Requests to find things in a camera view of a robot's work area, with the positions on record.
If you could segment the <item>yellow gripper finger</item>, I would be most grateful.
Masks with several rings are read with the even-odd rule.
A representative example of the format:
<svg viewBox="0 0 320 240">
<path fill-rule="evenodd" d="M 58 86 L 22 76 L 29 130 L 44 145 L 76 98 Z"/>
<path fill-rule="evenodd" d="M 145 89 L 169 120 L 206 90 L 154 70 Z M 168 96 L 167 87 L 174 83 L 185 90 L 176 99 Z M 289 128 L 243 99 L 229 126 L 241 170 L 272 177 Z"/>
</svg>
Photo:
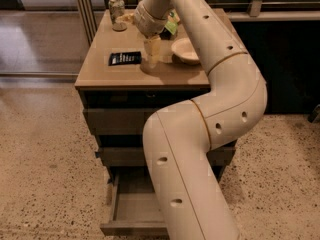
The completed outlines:
<svg viewBox="0 0 320 240">
<path fill-rule="evenodd" d="M 121 15 L 117 18 L 118 23 L 134 23 L 134 14 L 133 13 L 126 13 L 124 15 Z"/>
<path fill-rule="evenodd" d="M 140 68 L 143 72 L 151 74 L 157 67 L 160 57 L 161 38 L 159 35 L 144 40 L 145 57 L 142 58 Z"/>
</svg>

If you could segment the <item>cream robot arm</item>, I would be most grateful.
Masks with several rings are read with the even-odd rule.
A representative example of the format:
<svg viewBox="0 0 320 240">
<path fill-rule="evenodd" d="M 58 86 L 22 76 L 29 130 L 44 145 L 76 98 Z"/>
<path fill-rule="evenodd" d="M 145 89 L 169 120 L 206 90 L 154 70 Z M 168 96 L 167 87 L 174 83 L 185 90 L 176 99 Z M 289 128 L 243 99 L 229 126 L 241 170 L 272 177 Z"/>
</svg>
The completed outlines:
<svg viewBox="0 0 320 240">
<path fill-rule="evenodd" d="M 170 240 L 240 240 L 207 154 L 250 131 L 267 105 L 266 82 L 238 39 L 205 0 L 142 0 L 134 24 L 159 34 L 176 10 L 210 91 L 153 113 L 144 154 Z"/>
</svg>

